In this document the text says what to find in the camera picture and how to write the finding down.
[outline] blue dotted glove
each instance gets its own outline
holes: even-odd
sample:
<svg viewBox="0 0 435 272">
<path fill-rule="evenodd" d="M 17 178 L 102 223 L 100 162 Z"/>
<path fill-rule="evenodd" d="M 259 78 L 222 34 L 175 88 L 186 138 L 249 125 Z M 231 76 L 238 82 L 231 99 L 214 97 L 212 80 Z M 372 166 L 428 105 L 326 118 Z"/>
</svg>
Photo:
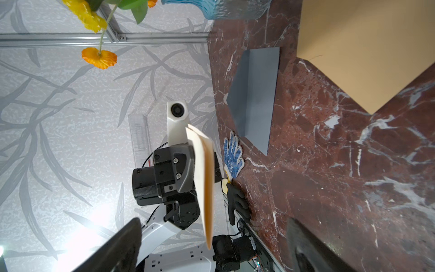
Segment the blue dotted glove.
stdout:
<svg viewBox="0 0 435 272">
<path fill-rule="evenodd" d="M 230 140 L 224 139 L 224 163 L 224 170 L 229 181 L 236 178 L 244 167 L 242 147 L 239 145 L 239 138 L 232 131 Z"/>
</svg>

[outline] orange flower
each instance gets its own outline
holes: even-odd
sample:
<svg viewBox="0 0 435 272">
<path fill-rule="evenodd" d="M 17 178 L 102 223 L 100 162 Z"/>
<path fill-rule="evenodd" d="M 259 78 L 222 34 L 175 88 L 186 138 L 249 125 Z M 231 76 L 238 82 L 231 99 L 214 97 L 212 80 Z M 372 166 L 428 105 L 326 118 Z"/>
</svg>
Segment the orange flower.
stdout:
<svg viewBox="0 0 435 272">
<path fill-rule="evenodd" d="M 110 66 L 114 66 L 118 60 L 118 57 L 115 53 L 107 50 L 102 50 L 100 53 L 98 49 L 94 47 L 83 49 L 82 58 L 87 63 L 90 63 L 103 70 L 109 68 Z"/>
<path fill-rule="evenodd" d="M 157 0 L 148 0 L 148 7 L 154 7 L 157 3 Z"/>
<path fill-rule="evenodd" d="M 105 19 L 90 9 L 89 3 L 85 0 L 62 0 L 62 2 L 79 17 L 84 27 L 97 33 L 102 28 L 107 28 Z"/>
</svg>

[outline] beige envelope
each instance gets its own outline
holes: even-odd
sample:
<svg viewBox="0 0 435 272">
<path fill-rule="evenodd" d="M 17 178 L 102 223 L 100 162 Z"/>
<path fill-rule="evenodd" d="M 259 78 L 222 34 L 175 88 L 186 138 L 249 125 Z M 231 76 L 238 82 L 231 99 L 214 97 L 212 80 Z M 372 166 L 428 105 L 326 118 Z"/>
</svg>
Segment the beige envelope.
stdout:
<svg viewBox="0 0 435 272">
<path fill-rule="evenodd" d="M 195 152 L 193 181 L 201 211 L 202 224 L 208 249 L 213 242 L 213 189 L 214 189 L 214 150 L 213 141 L 199 129 L 187 125 L 187 139 Z"/>
<path fill-rule="evenodd" d="M 435 0 L 304 0 L 297 56 L 373 114 L 435 62 Z"/>
</svg>

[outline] cable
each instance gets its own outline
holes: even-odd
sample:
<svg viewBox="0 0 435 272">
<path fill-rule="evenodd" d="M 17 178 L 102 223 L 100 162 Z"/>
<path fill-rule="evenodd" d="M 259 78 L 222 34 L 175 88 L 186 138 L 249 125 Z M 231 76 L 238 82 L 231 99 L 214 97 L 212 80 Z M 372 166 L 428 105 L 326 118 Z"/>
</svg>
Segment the cable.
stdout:
<svg viewBox="0 0 435 272">
<path fill-rule="evenodd" d="M 162 144 L 161 146 L 159 146 L 158 148 L 156 148 L 156 150 L 157 149 L 159 149 L 159 148 L 162 148 L 165 144 L 167 144 L 167 142 L 166 143 L 164 143 L 164 144 Z M 144 164 L 142 165 L 142 168 L 144 168 L 145 167 L 145 164 L 147 163 L 147 161 L 151 158 L 151 156 L 154 154 L 154 151 L 153 152 L 151 152 L 151 154 L 148 156 L 148 158 L 145 160 L 145 162 L 144 162 Z"/>
<path fill-rule="evenodd" d="M 242 224 L 243 224 L 243 228 L 239 228 L 239 223 L 242 223 Z M 230 236 L 237 236 L 237 235 L 241 234 L 242 231 L 245 230 L 245 228 L 246 228 L 245 222 L 244 222 L 243 219 L 240 218 L 240 219 L 237 221 L 237 230 L 239 230 L 239 232 L 236 233 L 236 234 L 230 235 Z"/>
<path fill-rule="evenodd" d="M 257 271 L 257 269 L 255 267 L 252 266 L 251 262 L 248 262 L 248 264 L 255 270 Z"/>
<path fill-rule="evenodd" d="M 253 261 L 254 262 L 254 265 L 255 265 L 255 269 L 258 271 L 258 266 L 257 266 L 257 263 L 256 263 L 256 261 L 255 260 L 250 260 L 250 261 Z"/>
<path fill-rule="evenodd" d="M 264 271 L 264 266 L 261 264 L 260 258 L 258 258 L 258 263 L 260 264 L 260 268 Z"/>
<path fill-rule="evenodd" d="M 159 207 L 159 206 L 157 206 L 157 207 L 153 210 L 153 212 L 151 213 L 150 217 L 148 217 L 148 219 L 147 219 L 145 225 L 148 224 L 148 222 L 150 221 L 151 217 L 153 217 L 153 215 L 154 215 L 154 213 L 156 212 L 156 210 L 157 210 L 158 207 Z"/>
</svg>

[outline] red marble countertop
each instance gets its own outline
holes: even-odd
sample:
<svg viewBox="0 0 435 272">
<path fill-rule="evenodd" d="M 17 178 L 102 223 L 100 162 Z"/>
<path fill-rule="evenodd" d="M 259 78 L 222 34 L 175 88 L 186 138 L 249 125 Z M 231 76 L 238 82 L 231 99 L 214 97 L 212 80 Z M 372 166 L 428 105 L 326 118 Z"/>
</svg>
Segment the red marble countertop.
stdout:
<svg viewBox="0 0 435 272">
<path fill-rule="evenodd" d="M 221 142 L 235 131 L 224 97 L 243 51 L 281 48 L 268 156 L 241 139 L 252 226 L 288 271 L 288 217 L 357 271 L 434 271 L 435 65 L 369 115 L 296 57 L 301 2 L 215 21 L 208 43 Z"/>
</svg>

